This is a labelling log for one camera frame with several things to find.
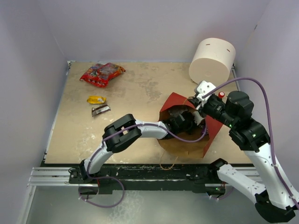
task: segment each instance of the white foam cylinder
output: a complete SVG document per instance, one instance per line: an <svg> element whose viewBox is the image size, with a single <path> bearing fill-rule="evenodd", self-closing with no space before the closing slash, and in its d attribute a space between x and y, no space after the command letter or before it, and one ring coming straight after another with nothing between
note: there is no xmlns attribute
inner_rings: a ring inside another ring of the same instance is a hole
<svg viewBox="0 0 299 224"><path fill-rule="evenodd" d="M234 46L221 39L208 38L200 42L189 67L192 81L205 80L215 86L226 82L235 59Z"/></svg>

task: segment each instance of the table surface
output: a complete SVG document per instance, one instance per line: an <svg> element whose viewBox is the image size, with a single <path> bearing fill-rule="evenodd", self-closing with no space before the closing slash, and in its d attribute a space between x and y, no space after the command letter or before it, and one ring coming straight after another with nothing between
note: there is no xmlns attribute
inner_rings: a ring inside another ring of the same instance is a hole
<svg viewBox="0 0 299 224"><path fill-rule="evenodd" d="M190 63L117 63L126 72L110 81L106 88L80 82L80 77L95 63L75 62L57 112L45 163L80 163L98 148L104 128L127 113L143 121L158 121L159 111L172 92L189 97L196 83L188 76ZM221 89L226 95L236 90L235 83ZM107 97L111 111L91 116L89 96ZM176 163L211 163L223 158L229 163L251 163L221 128L202 159L178 158ZM159 163L164 150L156 139L139 139L128 149L114 154L107 163ZM173 163L175 156L165 153L162 164Z"/></svg>

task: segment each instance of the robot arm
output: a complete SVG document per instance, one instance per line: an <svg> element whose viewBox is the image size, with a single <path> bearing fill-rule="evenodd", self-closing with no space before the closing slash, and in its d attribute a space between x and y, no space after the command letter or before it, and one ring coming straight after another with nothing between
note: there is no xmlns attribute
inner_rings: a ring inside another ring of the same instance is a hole
<svg viewBox="0 0 299 224"><path fill-rule="evenodd" d="M254 182L237 172L222 159L210 164L211 173L248 197L255 204L259 214L268 222L288 222L295 216L295 202L299 199L299 193L291 185L278 161L275 167L279 169L281 177L277 175L272 164L269 135L264 126L251 117L253 103L248 95L241 91L231 92L226 103L214 94L204 97L214 88L212 83L203 81L195 88L196 94L189 101L198 110L199 120L209 115L230 128L229 136L250 158L263 184ZM186 113L166 121L147 124L144 125L144 122L135 120L131 114L128 114L107 126L100 150L98 149L89 159L83 160L79 166L82 178L87 179L87 172L91 175L99 172L111 155L125 150L140 137L168 139L172 136L167 130L178 134L196 125L194 116ZM122 129L128 127L131 128L127 133L122 133ZM281 179L291 189L292 197Z"/></svg>
<svg viewBox="0 0 299 224"><path fill-rule="evenodd" d="M230 128L229 136L250 158L263 184L236 172L224 160L212 163L211 169L220 180L231 184L255 203L259 214L268 222L288 222L295 216L293 210L297 208L294 200L298 201L299 193L291 185L276 156L277 163L273 165L269 135L264 126L251 117L254 106L252 101L241 91L231 92L226 103L214 94L208 96L208 99L202 97L213 89L211 83L202 82L195 88L196 94L189 101L200 116L209 115ZM281 177L276 173L275 167L279 169ZM292 197L281 179L291 189Z"/></svg>
<svg viewBox="0 0 299 224"><path fill-rule="evenodd" d="M88 159L81 162L80 172L82 178L88 178L87 172L89 175L99 172L102 165L114 153L127 149L138 138L170 139L172 136L168 134L167 130L173 134L178 134L191 131L196 125L194 114L191 112L183 112L175 118L159 122L143 122L134 119L132 114L127 114L105 128L103 141L99 145L99 149Z"/></svg>

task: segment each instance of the chip bag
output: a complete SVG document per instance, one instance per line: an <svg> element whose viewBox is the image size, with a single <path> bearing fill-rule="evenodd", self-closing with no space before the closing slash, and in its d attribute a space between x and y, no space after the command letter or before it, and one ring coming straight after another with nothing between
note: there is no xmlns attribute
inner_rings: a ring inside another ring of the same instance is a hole
<svg viewBox="0 0 299 224"><path fill-rule="evenodd" d="M123 67L113 63L105 65L98 63L90 67L80 78L80 81L86 81L97 87L106 87L111 79L118 77L125 71Z"/></svg>

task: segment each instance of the yellow candy wrapper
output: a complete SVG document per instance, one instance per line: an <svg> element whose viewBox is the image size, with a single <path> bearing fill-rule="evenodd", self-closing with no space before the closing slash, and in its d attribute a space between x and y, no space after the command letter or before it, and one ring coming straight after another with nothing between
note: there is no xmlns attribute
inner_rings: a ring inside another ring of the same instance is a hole
<svg viewBox="0 0 299 224"><path fill-rule="evenodd" d="M89 96L89 98L87 99L87 102L90 104L103 104L106 102L106 97Z"/></svg>

